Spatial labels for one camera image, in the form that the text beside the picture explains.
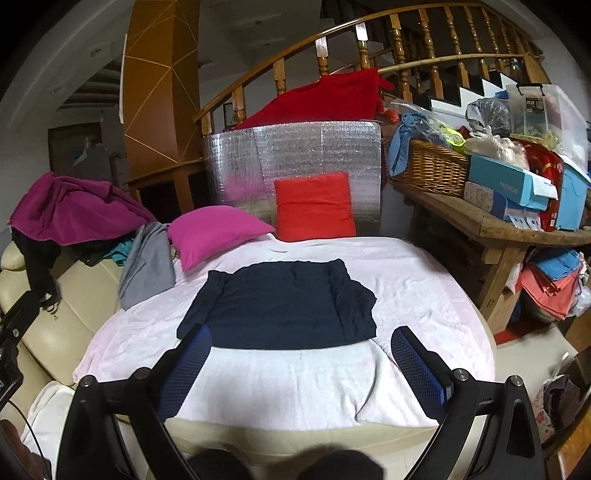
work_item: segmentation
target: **pink blanket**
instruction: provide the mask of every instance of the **pink blanket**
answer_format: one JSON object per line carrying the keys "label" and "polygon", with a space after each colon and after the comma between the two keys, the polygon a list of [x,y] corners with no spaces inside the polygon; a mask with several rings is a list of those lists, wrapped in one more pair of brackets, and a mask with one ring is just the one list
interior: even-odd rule
{"label": "pink blanket", "polygon": [[33,240],[53,240],[65,247],[117,238],[155,221],[145,207],[108,181],[49,172],[24,195],[9,225]]}

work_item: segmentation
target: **gray cloth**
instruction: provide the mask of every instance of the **gray cloth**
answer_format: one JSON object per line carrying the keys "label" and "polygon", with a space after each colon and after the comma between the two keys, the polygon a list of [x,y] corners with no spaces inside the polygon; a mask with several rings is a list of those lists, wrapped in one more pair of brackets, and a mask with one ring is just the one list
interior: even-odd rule
{"label": "gray cloth", "polygon": [[124,310],[174,287],[166,230],[159,222],[139,227],[119,281],[118,298]]}

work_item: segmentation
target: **blue box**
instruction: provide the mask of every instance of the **blue box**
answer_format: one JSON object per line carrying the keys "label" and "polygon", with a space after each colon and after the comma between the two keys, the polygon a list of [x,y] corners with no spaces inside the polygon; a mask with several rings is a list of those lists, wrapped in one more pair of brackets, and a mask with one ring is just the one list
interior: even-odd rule
{"label": "blue box", "polygon": [[488,187],[472,183],[471,181],[466,182],[463,197],[465,201],[476,205],[478,208],[504,222],[511,221],[509,215],[540,218],[539,210],[522,207],[508,198],[503,197],[500,193]]}
{"label": "blue box", "polygon": [[513,202],[535,210],[546,210],[549,198],[534,194],[533,174],[507,163],[472,155],[468,180],[500,193]]}
{"label": "blue box", "polygon": [[574,164],[564,161],[564,175],[560,193],[560,206],[556,228],[558,230],[576,231],[581,224],[585,198],[589,188],[589,177]]}

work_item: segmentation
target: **pink pillow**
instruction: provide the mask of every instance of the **pink pillow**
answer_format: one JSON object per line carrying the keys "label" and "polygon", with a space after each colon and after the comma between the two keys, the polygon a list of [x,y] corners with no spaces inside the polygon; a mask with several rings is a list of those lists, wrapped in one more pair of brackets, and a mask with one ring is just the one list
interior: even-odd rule
{"label": "pink pillow", "polygon": [[168,227],[168,237],[179,251],[186,272],[212,255],[274,230],[243,210],[214,205],[178,217]]}

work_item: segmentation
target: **orange pillar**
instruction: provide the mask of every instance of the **orange pillar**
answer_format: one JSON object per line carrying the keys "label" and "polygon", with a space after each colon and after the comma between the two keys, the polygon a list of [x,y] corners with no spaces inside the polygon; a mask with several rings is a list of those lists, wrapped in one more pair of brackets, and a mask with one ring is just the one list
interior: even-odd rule
{"label": "orange pillar", "polygon": [[135,0],[123,70],[132,194],[174,182],[180,212],[194,208],[189,176],[203,170],[197,54],[200,0]]}

